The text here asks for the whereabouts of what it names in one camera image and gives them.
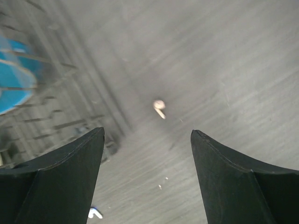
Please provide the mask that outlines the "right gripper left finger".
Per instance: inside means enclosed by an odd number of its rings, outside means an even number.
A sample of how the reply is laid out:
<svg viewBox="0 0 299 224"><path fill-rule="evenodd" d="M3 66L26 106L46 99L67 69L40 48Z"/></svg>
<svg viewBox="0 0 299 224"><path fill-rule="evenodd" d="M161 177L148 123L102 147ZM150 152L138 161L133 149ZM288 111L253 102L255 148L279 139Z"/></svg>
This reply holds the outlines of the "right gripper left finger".
<svg viewBox="0 0 299 224"><path fill-rule="evenodd" d="M0 171L3 224L85 224L104 149L102 127Z"/></svg>

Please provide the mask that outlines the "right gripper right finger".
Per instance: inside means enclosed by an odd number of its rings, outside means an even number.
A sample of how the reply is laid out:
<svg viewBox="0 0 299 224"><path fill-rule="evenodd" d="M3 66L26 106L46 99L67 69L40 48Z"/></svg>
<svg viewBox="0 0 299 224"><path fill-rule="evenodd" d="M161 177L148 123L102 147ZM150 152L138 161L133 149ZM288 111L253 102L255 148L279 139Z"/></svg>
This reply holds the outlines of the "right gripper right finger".
<svg viewBox="0 0 299 224"><path fill-rule="evenodd" d="M299 173L231 149L200 130L191 146L210 224L296 224Z"/></svg>

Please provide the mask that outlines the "white earbud centre right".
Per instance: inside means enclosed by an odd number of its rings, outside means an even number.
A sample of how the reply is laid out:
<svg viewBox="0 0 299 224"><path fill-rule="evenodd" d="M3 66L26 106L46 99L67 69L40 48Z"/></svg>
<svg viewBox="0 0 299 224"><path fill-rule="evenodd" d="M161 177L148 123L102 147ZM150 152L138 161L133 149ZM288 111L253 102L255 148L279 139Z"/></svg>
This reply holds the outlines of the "white earbud centre right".
<svg viewBox="0 0 299 224"><path fill-rule="evenodd" d="M88 213L88 218L92 219L94 217L97 217L98 219L102 219L103 215L96 207L91 207Z"/></svg>

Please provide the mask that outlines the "blue plate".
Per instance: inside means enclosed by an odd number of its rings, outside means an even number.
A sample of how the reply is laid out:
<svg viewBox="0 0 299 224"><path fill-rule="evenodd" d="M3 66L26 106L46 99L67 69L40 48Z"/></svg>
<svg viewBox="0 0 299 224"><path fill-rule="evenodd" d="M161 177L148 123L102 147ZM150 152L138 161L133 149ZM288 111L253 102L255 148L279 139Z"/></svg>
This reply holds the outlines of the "blue plate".
<svg viewBox="0 0 299 224"><path fill-rule="evenodd" d="M0 113L5 114L25 104L33 95L40 78L41 63L16 56L33 55L32 49L16 40L0 37Z"/></svg>

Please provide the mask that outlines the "beige earbud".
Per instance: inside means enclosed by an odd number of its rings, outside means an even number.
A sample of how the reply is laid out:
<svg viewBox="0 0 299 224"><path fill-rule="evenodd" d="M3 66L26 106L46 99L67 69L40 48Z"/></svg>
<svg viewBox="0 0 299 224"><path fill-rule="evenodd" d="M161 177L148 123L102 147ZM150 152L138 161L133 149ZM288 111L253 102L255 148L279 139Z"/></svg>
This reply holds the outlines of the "beige earbud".
<svg viewBox="0 0 299 224"><path fill-rule="evenodd" d="M165 103L162 100L155 100L153 102L153 108L158 113L158 115L162 119L166 119L166 115L163 113L163 109L165 108Z"/></svg>

